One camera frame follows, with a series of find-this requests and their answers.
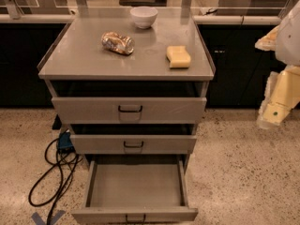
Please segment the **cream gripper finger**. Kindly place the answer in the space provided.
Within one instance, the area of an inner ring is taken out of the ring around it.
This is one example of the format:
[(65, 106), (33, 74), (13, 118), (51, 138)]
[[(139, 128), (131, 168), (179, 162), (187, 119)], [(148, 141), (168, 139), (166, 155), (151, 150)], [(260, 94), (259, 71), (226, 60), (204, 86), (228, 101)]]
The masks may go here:
[(278, 29), (279, 26), (276, 26), (268, 34), (261, 37), (255, 43), (255, 48), (262, 51), (275, 51), (277, 46)]
[(280, 73), (268, 77), (257, 118), (263, 129), (278, 127), (300, 102), (300, 67), (286, 66)]

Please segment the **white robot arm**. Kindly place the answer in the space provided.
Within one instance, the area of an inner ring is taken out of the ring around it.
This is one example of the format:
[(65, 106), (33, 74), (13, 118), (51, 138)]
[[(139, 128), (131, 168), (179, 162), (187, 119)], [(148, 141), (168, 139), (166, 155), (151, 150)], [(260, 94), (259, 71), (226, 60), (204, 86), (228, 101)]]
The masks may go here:
[(257, 118), (260, 128), (274, 128), (300, 102), (300, 1), (255, 47), (274, 51), (276, 59), (286, 65), (279, 73), (270, 73)]

